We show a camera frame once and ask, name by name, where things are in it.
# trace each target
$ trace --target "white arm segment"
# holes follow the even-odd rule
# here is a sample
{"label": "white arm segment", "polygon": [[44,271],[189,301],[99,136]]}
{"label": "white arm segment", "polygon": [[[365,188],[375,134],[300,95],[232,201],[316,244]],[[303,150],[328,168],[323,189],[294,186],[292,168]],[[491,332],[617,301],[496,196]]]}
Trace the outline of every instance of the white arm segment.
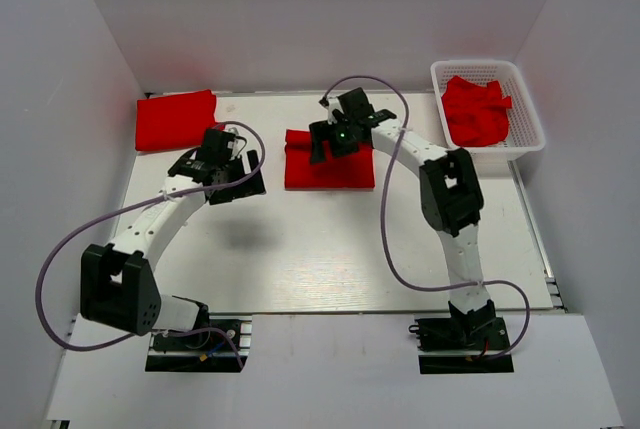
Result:
{"label": "white arm segment", "polygon": [[[478,252],[478,226],[470,225],[460,229],[457,237],[443,231],[436,231],[442,242],[444,257],[449,271],[449,282],[482,282],[482,266]],[[484,307],[491,299],[487,288],[481,285],[462,287],[449,291],[449,300],[460,312],[467,314]]]}
{"label": "white arm segment", "polygon": [[[371,129],[373,148],[391,155],[401,130],[402,125],[397,119],[387,119],[381,122],[377,127]],[[413,172],[416,177],[419,177],[418,171],[424,161],[440,159],[446,155],[447,151],[443,147],[425,141],[416,133],[406,130],[400,145],[400,152],[398,152],[398,162]]]}
{"label": "white arm segment", "polygon": [[[173,176],[164,181],[165,193],[202,187],[190,177]],[[156,264],[187,219],[206,202],[204,192],[169,199],[142,210],[138,219],[111,241],[113,249],[124,254],[140,251],[155,271]]]}
{"label": "white arm segment", "polygon": [[[397,119],[388,119],[371,130],[373,148],[391,155],[398,141],[401,124]],[[437,160],[447,155],[446,150],[411,131],[405,131],[397,161],[420,177],[419,169],[427,160]],[[449,281],[481,282],[482,266],[478,252],[478,226],[470,225],[460,230],[457,237],[436,231],[444,249]],[[449,291],[451,303],[463,314],[480,309],[491,299],[484,286],[464,287]]]}
{"label": "white arm segment", "polygon": [[[184,189],[202,187],[190,177],[173,176],[164,181],[163,191],[172,193]],[[171,240],[187,219],[206,202],[203,192],[169,199],[142,210],[138,219],[110,243],[113,249],[125,254],[140,251],[155,271],[156,264]],[[153,325],[154,330],[190,331],[196,321],[199,307],[192,301],[186,301],[162,294],[160,313]]]}

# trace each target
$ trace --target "wire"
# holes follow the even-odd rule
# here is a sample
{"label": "wire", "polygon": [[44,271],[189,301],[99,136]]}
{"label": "wire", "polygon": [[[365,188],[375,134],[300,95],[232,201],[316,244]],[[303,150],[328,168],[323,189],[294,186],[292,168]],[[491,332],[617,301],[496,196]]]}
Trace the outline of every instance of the wire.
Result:
{"label": "wire", "polygon": [[[172,332],[169,331],[169,334],[167,335],[167,337],[189,337],[189,336],[193,336],[195,334],[202,334],[203,332],[215,332],[216,334],[220,334],[222,337],[224,337],[224,340],[227,344],[229,344],[229,347],[231,347],[231,350],[233,351],[233,354],[236,356],[236,360],[238,361],[238,366],[240,366],[240,370],[242,370],[244,368],[244,364],[242,363],[242,357],[240,356],[240,352],[238,352],[238,348],[236,347],[235,343],[233,342],[233,340],[227,335],[226,332],[224,332],[221,329],[218,329],[217,327],[202,327],[200,329],[194,329],[193,331],[187,331],[187,332]],[[163,331],[157,331],[157,334],[164,334]]]}
{"label": "wire", "polygon": [[222,346],[224,346],[225,344],[226,342],[223,341],[220,344],[218,344],[216,347],[211,349],[209,352],[207,352],[207,357],[211,357],[214,353],[218,352],[220,349],[222,349]]}
{"label": "wire", "polygon": [[[228,188],[231,188],[231,187],[239,186],[240,184],[242,184],[245,181],[251,179],[254,175],[256,175],[258,173],[258,171],[262,168],[262,165],[264,164],[264,160],[265,160],[265,157],[266,157],[266,149],[265,149],[265,146],[264,146],[264,141],[262,140],[260,135],[255,130],[253,130],[252,128],[250,128],[246,124],[244,124],[242,122],[238,122],[238,121],[226,121],[224,123],[217,124],[216,126],[214,126],[214,129],[217,129],[220,126],[226,126],[227,124],[230,124],[230,125],[233,125],[233,126],[242,127],[243,129],[246,129],[258,141],[258,144],[260,145],[261,157],[260,157],[260,161],[258,162],[258,165],[255,167],[255,169],[253,171],[251,171],[249,174],[241,177],[237,181],[225,182],[225,183],[222,183],[222,184],[213,184],[211,186],[196,187],[196,188],[191,188],[191,189],[183,189],[181,191],[172,192],[171,194],[168,194],[167,196],[169,196],[169,197],[182,197],[182,196],[186,196],[186,195],[189,195],[189,194],[194,194],[196,192],[205,192],[205,191],[211,191],[211,190],[228,189]],[[58,242],[58,244],[56,244],[56,246],[53,248],[53,250],[49,253],[47,258],[45,259],[44,263],[42,264],[42,267],[40,268],[40,273],[38,274],[38,279],[36,281],[36,291],[35,291],[36,312],[38,313],[38,319],[40,320],[40,324],[42,324],[42,328],[47,333],[47,335],[51,338],[51,340],[53,340],[53,342],[55,342],[60,347],[62,347],[63,349],[66,349],[68,351],[89,352],[89,351],[96,351],[98,349],[104,349],[105,347],[113,346],[114,344],[118,344],[119,342],[125,341],[125,340],[127,340],[127,339],[129,339],[129,338],[131,338],[131,337],[133,337],[135,335],[135,334],[127,334],[125,336],[118,337],[118,338],[113,339],[111,341],[102,342],[100,344],[95,344],[95,345],[92,345],[92,346],[76,346],[74,344],[69,344],[67,341],[65,341],[64,339],[62,339],[60,336],[58,336],[55,333],[55,331],[51,327],[51,324],[49,324],[49,321],[47,320],[47,316],[46,316],[46,314],[44,312],[44,306],[43,306],[43,302],[42,302],[42,289],[43,289],[43,286],[44,286],[44,278],[47,275],[47,271],[49,270],[49,267],[51,266],[51,263],[53,262],[53,259],[58,255],[58,253],[62,250],[62,248],[69,243],[69,241],[71,241],[73,238],[75,238],[79,234],[83,233],[87,229],[89,229],[89,228],[91,228],[91,227],[93,227],[93,226],[95,226],[97,224],[100,224],[101,222],[108,221],[109,219],[113,219],[114,217],[118,217],[118,216],[120,216],[122,214],[125,214],[127,212],[135,211],[136,209],[140,209],[142,207],[153,206],[153,205],[159,204],[161,202],[164,202],[164,200],[165,200],[165,196],[160,195],[160,196],[153,197],[151,199],[147,199],[146,201],[138,202],[136,204],[132,204],[132,205],[127,206],[127,207],[123,207],[122,209],[117,209],[115,211],[108,212],[107,214],[104,214],[104,215],[102,215],[100,217],[96,217],[95,219],[92,219],[91,221],[86,222],[83,225],[75,228],[69,234],[64,236],[62,238],[62,240],[60,242]],[[194,333],[193,331],[190,331],[190,333],[184,333],[184,334],[190,335],[190,334],[197,334],[197,333]],[[233,344],[233,341],[231,341],[231,346],[232,346],[231,347],[232,349],[235,348],[235,345]]]}
{"label": "wire", "polygon": [[479,283],[478,282],[460,282],[457,284],[450,284],[448,286],[423,287],[423,286],[416,286],[415,284],[411,284],[410,282],[406,281],[398,273],[398,270],[396,269],[395,264],[393,263],[393,259],[391,257],[391,251],[389,250],[389,241],[387,238],[387,199],[389,196],[389,184],[391,182],[391,173],[393,171],[393,167],[396,163],[396,160],[398,159],[398,153],[400,152],[402,139],[404,138],[404,133],[407,130],[407,125],[409,124],[409,103],[407,102],[405,97],[402,95],[402,93],[389,82],[376,76],[369,76],[369,75],[363,75],[363,74],[347,76],[347,77],[343,77],[342,79],[339,79],[338,81],[333,83],[333,85],[329,87],[329,89],[327,89],[327,91],[324,93],[324,97],[325,98],[328,97],[329,93],[333,91],[339,84],[342,84],[343,82],[349,81],[351,79],[369,79],[372,81],[377,81],[387,86],[389,89],[391,89],[391,91],[395,93],[396,96],[398,96],[398,98],[400,98],[400,100],[402,101],[402,105],[404,106],[405,116],[401,126],[402,130],[398,134],[398,140],[396,141],[396,144],[393,147],[391,160],[389,161],[389,165],[387,166],[387,172],[384,176],[384,184],[382,186],[382,200],[380,202],[380,236],[382,238],[382,250],[384,251],[384,257],[387,260],[387,265],[389,266],[391,273],[396,278],[396,280],[403,286],[408,287],[409,289],[413,289],[414,291],[420,291],[420,292],[450,291],[452,289],[460,289],[463,287],[475,287],[475,286],[478,286],[479,284],[484,286],[505,285],[505,286],[512,287],[513,289],[518,291],[518,293],[522,296],[522,300],[524,301],[524,306],[525,306],[525,318],[524,318],[524,324],[522,325],[522,330],[520,331],[520,334],[518,335],[516,340],[513,342],[513,344],[511,344],[507,349],[497,354],[487,356],[485,357],[485,360],[496,359],[498,357],[502,357],[510,353],[518,344],[520,344],[520,342],[524,338],[524,335],[527,332],[527,329],[529,328],[529,320],[531,319],[531,307],[529,305],[529,299],[527,298],[527,295],[525,294],[525,292],[519,286],[517,286],[516,284],[510,281],[505,281],[503,279],[496,279],[493,281],[483,281]]}
{"label": "wire", "polygon": [[209,336],[205,336],[204,342],[202,342],[202,344],[200,344],[199,346],[193,347],[193,346],[190,346],[189,344],[185,343],[184,347],[186,347],[188,349],[191,349],[192,351],[197,351],[198,349],[202,349],[204,346],[206,346],[207,342],[209,342]]}
{"label": "wire", "polygon": [[244,142],[243,146],[240,149],[238,149],[238,154],[236,155],[236,157],[238,157],[240,154],[242,154],[242,151],[244,151],[247,148],[247,138],[242,136],[236,136],[236,139],[239,139]]}
{"label": "wire", "polygon": [[482,349],[482,352],[480,354],[478,354],[477,356],[471,356],[469,358],[470,361],[478,361],[480,359],[482,359],[482,357],[487,353],[487,351],[489,350],[489,339],[485,339],[484,340],[484,347]]}

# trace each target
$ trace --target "black clamp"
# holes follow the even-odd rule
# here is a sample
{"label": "black clamp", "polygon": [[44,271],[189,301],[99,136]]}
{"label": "black clamp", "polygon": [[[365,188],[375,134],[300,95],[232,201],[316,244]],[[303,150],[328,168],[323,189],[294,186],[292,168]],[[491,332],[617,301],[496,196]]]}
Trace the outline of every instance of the black clamp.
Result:
{"label": "black clamp", "polygon": [[[121,282],[112,277],[122,275]],[[91,244],[82,254],[80,313],[89,321],[143,336],[160,314],[160,293],[149,261],[139,251],[129,255],[113,244]]]}
{"label": "black clamp", "polygon": [[[371,144],[371,129],[382,121],[395,119],[396,115],[387,109],[374,111],[362,88],[357,88],[338,96],[342,111],[334,110],[331,114],[335,123],[318,121],[309,125],[311,133],[311,164],[327,160],[324,142],[329,143],[331,155],[348,156],[360,150],[360,143]],[[329,107],[326,98],[320,104]]]}
{"label": "black clamp", "polygon": [[[242,139],[231,132],[218,129],[205,131],[202,145],[185,152],[168,171],[169,176],[190,177],[204,186],[234,182],[246,176],[241,157],[233,157],[233,145],[236,139]],[[258,152],[247,151],[251,171],[258,167]],[[267,191],[258,171],[249,180],[235,187],[208,191],[205,197],[210,205],[231,202],[234,199],[265,194]]]}
{"label": "black clamp", "polygon": [[[447,185],[447,179],[454,185]],[[420,167],[422,214],[436,231],[456,237],[460,229],[480,221],[484,198],[471,155],[465,149],[425,161]]]}

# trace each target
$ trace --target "red towel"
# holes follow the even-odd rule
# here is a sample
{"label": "red towel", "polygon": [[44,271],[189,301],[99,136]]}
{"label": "red towel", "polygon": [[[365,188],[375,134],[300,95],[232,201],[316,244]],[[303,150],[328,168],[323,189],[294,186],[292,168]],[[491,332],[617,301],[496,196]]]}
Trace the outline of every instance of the red towel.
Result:
{"label": "red towel", "polygon": [[171,151],[199,146],[207,128],[216,124],[216,96],[190,92],[138,101],[136,150]]}
{"label": "red towel", "polygon": [[373,148],[360,144],[360,151],[334,159],[325,142],[327,161],[309,163],[311,135],[306,131],[287,130],[285,136],[285,189],[373,189]]}
{"label": "red towel", "polygon": [[491,146],[509,134],[511,96],[502,97],[498,81],[482,87],[455,76],[447,84],[442,106],[451,140],[458,146]]}

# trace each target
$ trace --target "black mounting base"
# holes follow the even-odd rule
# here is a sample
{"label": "black mounting base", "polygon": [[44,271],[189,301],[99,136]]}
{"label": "black mounting base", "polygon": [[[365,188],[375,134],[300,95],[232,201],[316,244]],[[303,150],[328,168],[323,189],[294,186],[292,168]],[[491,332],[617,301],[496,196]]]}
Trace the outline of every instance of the black mounting base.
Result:
{"label": "black mounting base", "polygon": [[420,350],[434,351],[469,351],[482,353],[488,346],[489,351],[502,351],[509,347],[509,336],[504,319],[496,317],[484,326],[473,339],[461,337],[459,324],[450,317],[433,317],[416,319],[409,326],[409,332],[416,334],[420,340]]}
{"label": "black mounting base", "polygon": [[[224,332],[232,330],[235,334],[231,340],[239,347],[240,325],[242,322],[243,321],[239,319],[211,319],[209,320],[209,325]],[[164,352],[165,354],[183,351],[198,351],[198,353],[203,353],[212,350],[222,341],[224,341],[224,338],[214,332],[204,332],[190,337],[164,337],[158,334],[153,336],[153,349]]]}

